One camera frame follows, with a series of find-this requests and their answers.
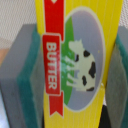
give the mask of black and white cow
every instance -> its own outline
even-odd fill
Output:
[[[65,61],[71,63],[73,67],[67,66],[68,71],[78,71],[77,78],[68,73],[67,86],[76,88],[77,91],[93,91],[96,79],[96,64],[92,54],[84,49],[82,40],[69,42],[69,48],[76,54],[76,60],[73,61],[67,56]]]

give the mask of yellow packaging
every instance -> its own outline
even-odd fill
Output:
[[[122,2],[35,0],[45,128],[98,128]]]

